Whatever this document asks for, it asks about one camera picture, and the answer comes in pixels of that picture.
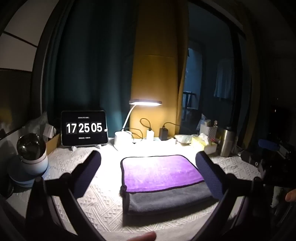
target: stainless steel bottle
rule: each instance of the stainless steel bottle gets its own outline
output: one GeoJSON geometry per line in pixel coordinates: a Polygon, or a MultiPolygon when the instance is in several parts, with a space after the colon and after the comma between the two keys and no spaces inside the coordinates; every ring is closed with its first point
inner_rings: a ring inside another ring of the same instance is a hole
{"type": "Polygon", "coordinates": [[[231,150],[233,148],[233,145],[235,143],[235,136],[236,133],[233,131],[230,131],[228,128],[224,130],[222,139],[220,142],[221,146],[221,153],[220,156],[222,157],[229,157],[231,154],[231,150]]]}

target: storage box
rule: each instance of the storage box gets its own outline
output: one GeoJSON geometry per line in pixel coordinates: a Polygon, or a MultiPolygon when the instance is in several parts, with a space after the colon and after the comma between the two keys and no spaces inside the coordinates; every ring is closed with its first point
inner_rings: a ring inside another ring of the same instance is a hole
{"type": "Polygon", "coordinates": [[[217,126],[207,127],[207,126],[205,126],[203,124],[200,125],[200,133],[204,133],[210,139],[215,139],[217,129],[218,129],[217,126]]]}
{"type": "Polygon", "coordinates": [[[47,155],[52,153],[54,149],[56,149],[60,144],[61,144],[61,135],[57,134],[55,137],[53,137],[46,143],[47,155]]]}

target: purple cloth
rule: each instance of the purple cloth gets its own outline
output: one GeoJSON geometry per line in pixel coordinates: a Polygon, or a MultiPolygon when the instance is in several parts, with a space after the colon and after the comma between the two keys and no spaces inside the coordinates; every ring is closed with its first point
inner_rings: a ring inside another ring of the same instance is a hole
{"type": "Polygon", "coordinates": [[[203,181],[184,156],[128,157],[122,160],[127,192],[149,192],[203,181]]]}

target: black charger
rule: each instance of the black charger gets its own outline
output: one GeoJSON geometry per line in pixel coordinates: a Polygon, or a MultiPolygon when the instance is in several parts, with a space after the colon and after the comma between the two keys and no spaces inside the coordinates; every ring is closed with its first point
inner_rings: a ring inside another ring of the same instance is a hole
{"type": "Polygon", "coordinates": [[[166,141],[168,139],[168,129],[163,126],[162,128],[159,128],[159,136],[158,138],[161,141],[166,141]]]}

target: desk lamp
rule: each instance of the desk lamp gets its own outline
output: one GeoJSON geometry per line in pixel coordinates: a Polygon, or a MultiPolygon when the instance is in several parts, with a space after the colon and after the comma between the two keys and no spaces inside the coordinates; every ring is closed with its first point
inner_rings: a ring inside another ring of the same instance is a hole
{"type": "Polygon", "coordinates": [[[141,99],[132,99],[129,102],[130,105],[133,105],[132,108],[130,109],[126,120],[122,126],[121,131],[115,132],[115,138],[114,138],[114,147],[116,150],[124,149],[127,147],[132,140],[132,133],[130,131],[125,131],[124,128],[126,126],[126,123],[129,119],[129,116],[131,115],[131,112],[137,105],[142,105],[142,106],[158,106],[161,105],[161,101],[154,101],[154,100],[141,100],[141,99]]]}

